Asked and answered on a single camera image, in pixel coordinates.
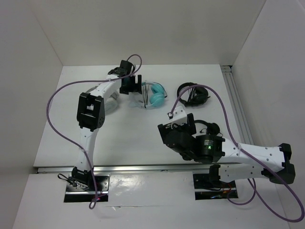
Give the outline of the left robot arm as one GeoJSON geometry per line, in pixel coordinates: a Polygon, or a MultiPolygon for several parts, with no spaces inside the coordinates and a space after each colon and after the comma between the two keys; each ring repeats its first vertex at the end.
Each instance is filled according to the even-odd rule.
{"type": "Polygon", "coordinates": [[[115,93],[138,92],[142,77],[135,80],[134,65],[122,60],[120,65],[108,72],[105,82],[89,92],[81,93],[77,109],[77,121],[81,128],[80,153],[71,177],[83,190],[95,189],[93,174],[93,153],[99,129],[105,122],[105,102],[115,93]]]}

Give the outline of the black headband headphones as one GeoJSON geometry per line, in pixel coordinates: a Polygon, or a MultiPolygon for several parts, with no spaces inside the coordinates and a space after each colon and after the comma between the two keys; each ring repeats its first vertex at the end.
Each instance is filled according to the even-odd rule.
{"type": "Polygon", "coordinates": [[[194,123],[195,124],[203,124],[204,126],[206,126],[206,128],[203,128],[200,131],[200,133],[203,133],[205,131],[205,133],[207,135],[218,135],[218,134],[220,134],[220,127],[216,123],[209,123],[209,122],[206,122],[204,120],[195,120],[194,123]]]}

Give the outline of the grey white headphones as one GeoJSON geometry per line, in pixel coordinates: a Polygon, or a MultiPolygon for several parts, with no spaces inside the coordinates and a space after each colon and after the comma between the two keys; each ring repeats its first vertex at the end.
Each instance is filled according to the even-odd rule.
{"type": "Polygon", "coordinates": [[[114,84],[101,83],[82,93],[82,96],[85,97],[85,112],[91,116],[94,115],[94,109],[100,106],[99,103],[95,105],[95,100],[100,96],[103,99],[105,114],[111,114],[118,107],[119,93],[117,90],[118,88],[114,84]]]}

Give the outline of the black wired headphones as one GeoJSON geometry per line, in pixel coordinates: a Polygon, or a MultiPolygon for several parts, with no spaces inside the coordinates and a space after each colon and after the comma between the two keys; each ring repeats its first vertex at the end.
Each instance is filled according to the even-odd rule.
{"type": "Polygon", "coordinates": [[[210,98],[208,91],[205,88],[194,87],[188,90],[189,96],[187,100],[182,98],[179,99],[179,102],[182,103],[185,107],[198,107],[207,102],[210,98]]]}

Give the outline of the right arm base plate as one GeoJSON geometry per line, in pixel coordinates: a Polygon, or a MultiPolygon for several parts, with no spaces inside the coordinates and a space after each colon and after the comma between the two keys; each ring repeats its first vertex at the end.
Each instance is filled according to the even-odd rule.
{"type": "Polygon", "coordinates": [[[230,198],[238,198],[234,181],[230,183],[211,182],[208,174],[193,174],[193,185],[196,200],[226,199],[228,194],[230,194],[230,198]]]}

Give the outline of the aluminium front rail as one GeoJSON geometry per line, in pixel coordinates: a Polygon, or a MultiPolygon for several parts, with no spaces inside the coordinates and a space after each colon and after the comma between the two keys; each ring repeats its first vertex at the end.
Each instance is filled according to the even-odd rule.
{"type": "MultiPolygon", "coordinates": [[[[145,172],[206,172],[211,165],[172,164],[172,165],[135,165],[135,166],[95,166],[95,174],[105,173],[145,173],[145,172]]],[[[73,167],[39,167],[38,174],[71,173],[73,167]]]]}

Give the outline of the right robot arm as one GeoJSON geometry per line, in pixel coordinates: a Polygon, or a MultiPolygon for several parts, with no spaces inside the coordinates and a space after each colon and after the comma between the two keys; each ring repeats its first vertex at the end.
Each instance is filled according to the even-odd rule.
{"type": "Polygon", "coordinates": [[[289,144],[276,147],[235,144],[210,131],[197,135],[196,123],[193,114],[188,114],[181,124],[160,124],[158,130],[163,144],[183,160],[210,165],[208,182],[211,186],[248,178],[267,178],[275,184],[294,182],[295,167],[290,163],[289,144]]]}

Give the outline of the aluminium side rail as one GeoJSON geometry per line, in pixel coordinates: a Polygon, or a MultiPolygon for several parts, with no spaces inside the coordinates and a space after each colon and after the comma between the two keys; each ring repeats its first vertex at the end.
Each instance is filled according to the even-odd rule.
{"type": "Polygon", "coordinates": [[[252,134],[234,80],[232,66],[221,65],[220,68],[229,94],[230,102],[233,108],[233,113],[237,122],[237,128],[241,136],[241,140],[245,144],[254,145],[252,134]]]}

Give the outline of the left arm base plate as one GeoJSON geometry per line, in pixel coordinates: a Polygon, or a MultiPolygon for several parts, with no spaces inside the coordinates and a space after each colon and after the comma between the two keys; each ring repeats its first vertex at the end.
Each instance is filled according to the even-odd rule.
{"type": "MultiPolygon", "coordinates": [[[[93,185],[89,187],[83,183],[74,181],[70,175],[66,177],[64,174],[58,174],[58,178],[66,181],[65,203],[90,202],[95,197],[93,185]]],[[[97,202],[108,202],[110,175],[96,176],[95,179],[98,194],[97,202]]]]}

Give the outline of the teal white cat-ear headphones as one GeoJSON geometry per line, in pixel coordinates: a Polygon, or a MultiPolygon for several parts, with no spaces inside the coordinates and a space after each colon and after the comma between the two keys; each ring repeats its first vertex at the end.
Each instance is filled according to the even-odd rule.
{"type": "Polygon", "coordinates": [[[142,83],[142,94],[129,95],[129,107],[138,107],[145,110],[156,109],[163,106],[167,98],[165,88],[157,82],[145,81],[142,83]]]}

